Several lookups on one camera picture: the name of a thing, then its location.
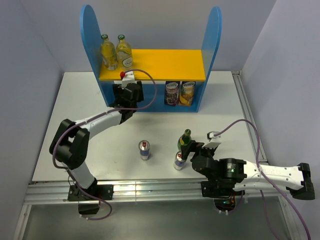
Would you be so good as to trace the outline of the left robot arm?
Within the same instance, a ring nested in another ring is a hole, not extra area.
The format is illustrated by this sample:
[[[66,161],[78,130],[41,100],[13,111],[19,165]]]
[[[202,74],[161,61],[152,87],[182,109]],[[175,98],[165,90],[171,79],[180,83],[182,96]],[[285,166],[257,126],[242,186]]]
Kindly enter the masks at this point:
[[[141,81],[128,83],[125,88],[113,84],[112,88],[115,101],[106,112],[79,121],[63,120],[49,147],[49,153],[54,157],[53,163],[62,164],[55,167],[67,171],[75,181],[79,194],[86,200],[103,194],[97,179],[85,163],[90,139],[131,118],[137,111],[137,103],[144,100]]]

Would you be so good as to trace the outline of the clear water bottle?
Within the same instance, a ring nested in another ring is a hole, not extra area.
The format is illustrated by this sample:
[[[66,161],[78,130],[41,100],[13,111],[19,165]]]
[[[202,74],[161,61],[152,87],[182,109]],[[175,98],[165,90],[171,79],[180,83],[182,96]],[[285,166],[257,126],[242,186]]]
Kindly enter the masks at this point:
[[[123,34],[118,35],[118,44],[115,48],[118,64],[124,70],[130,70],[133,67],[133,54],[131,45],[126,41]]]
[[[118,68],[118,60],[116,54],[116,48],[114,44],[109,40],[107,34],[101,35],[102,43],[100,45],[100,52],[104,65],[109,71],[115,71]]]

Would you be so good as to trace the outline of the green glass bottle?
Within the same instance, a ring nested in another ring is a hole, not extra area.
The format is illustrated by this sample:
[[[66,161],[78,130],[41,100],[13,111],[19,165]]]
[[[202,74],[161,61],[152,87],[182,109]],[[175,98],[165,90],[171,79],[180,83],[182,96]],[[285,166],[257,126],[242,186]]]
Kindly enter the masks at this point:
[[[177,141],[177,148],[180,151],[182,146],[187,146],[190,141],[192,140],[191,137],[191,133],[192,131],[190,129],[186,129],[183,133],[183,135],[181,135]]]

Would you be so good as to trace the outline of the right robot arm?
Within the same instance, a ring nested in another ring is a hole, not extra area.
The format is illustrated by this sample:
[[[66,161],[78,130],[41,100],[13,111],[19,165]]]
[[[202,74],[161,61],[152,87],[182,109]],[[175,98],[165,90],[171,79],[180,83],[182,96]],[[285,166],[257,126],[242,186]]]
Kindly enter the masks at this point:
[[[293,167],[256,165],[253,162],[236,159],[214,159],[216,148],[203,142],[191,140],[181,147],[181,158],[186,160],[190,153],[194,171],[206,177],[201,182],[202,196],[223,198],[240,196],[247,191],[282,190],[297,200],[315,199],[310,166],[300,163]]]

